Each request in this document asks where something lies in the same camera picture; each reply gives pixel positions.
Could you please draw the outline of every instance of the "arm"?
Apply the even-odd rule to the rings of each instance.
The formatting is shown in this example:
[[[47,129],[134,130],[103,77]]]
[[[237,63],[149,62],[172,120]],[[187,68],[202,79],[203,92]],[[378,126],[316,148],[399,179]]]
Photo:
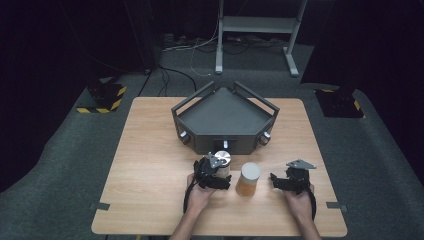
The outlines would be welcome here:
[[[190,174],[187,177],[187,185],[189,185],[193,180],[194,174]],[[195,185],[193,190],[190,193],[188,199],[187,211],[181,217],[180,222],[172,233],[171,240],[188,240],[190,239],[194,226],[202,213],[203,209],[209,203],[210,196],[216,191],[212,188],[201,188],[199,185]]]
[[[290,208],[290,212],[299,226],[300,233],[305,240],[321,239],[318,230],[312,220],[312,206],[309,195],[306,191],[300,195],[291,191],[283,191]]]

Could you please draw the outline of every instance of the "black box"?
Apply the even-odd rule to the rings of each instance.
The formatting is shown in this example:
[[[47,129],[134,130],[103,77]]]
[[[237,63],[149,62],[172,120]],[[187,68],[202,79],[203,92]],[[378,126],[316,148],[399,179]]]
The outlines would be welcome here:
[[[178,138],[197,154],[225,150],[248,155],[271,140],[279,110],[239,82],[234,83],[234,89],[216,89],[210,82],[171,111]]]

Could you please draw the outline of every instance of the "dark background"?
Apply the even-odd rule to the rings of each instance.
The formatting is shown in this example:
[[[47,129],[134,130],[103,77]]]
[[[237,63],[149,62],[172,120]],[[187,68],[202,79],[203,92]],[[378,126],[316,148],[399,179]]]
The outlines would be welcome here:
[[[237,14],[244,3],[227,2],[229,15]],[[296,1],[281,2],[248,1],[240,15],[295,14]],[[44,145],[90,79],[155,67],[157,59],[148,47],[154,48],[155,41],[149,40],[142,30],[134,33],[131,20],[137,20],[137,16],[129,18],[124,1],[60,3],[0,3],[0,191],[37,163]],[[150,30],[177,36],[211,36],[217,1],[151,3],[152,15],[144,16],[154,20],[149,23]],[[316,46],[303,82],[340,86],[345,84],[352,66],[372,59],[363,69],[364,78],[357,87],[371,99],[421,181],[424,131],[419,80],[424,71],[423,12],[419,0],[310,0],[297,39],[297,43]]]

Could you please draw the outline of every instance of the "person's left hand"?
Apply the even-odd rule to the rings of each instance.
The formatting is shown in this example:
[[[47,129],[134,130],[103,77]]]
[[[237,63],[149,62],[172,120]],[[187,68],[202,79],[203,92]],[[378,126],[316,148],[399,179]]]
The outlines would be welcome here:
[[[193,181],[194,173],[187,176],[187,186]],[[212,194],[216,191],[213,188],[201,188],[199,184],[195,184],[191,190],[190,197],[188,199],[188,210],[196,210],[198,212],[203,211],[209,203],[209,199]]]

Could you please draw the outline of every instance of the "gray carpet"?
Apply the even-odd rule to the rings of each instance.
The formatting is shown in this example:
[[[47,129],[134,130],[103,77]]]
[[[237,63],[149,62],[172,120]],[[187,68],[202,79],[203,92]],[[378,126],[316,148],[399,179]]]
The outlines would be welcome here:
[[[229,44],[225,48],[240,50]],[[312,50],[295,46],[298,78],[290,77],[281,47],[226,53],[222,75],[214,74],[214,53],[195,51],[192,58],[190,50],[169,51],[162,53],[160,63],[192,76],[198,87],[212,80],[218,86],[232,86],[237,80],[263,97],[303,100],[335,193],[348,207],[343,213],[348,234],[343,239],[424,239],[423,187],[368,98],[360,91],[354,93],[364,119],[325,118],[313,89],[334,87],[299,84]],[[197,73],[190,67],[191,59]],[[188,78],[169,74],[167,96],[193,93]],[[95,212],[89,206],[100,199],[131,102],[145,80],[139,73],[120,78],[118,83],[127,91],[116,112],[79,114],[69,109],[37,166],[1,193],[0,239],[105,239],[91,231]],[[163,86],[162,72],[155,70],[141,96],[157,96]]]

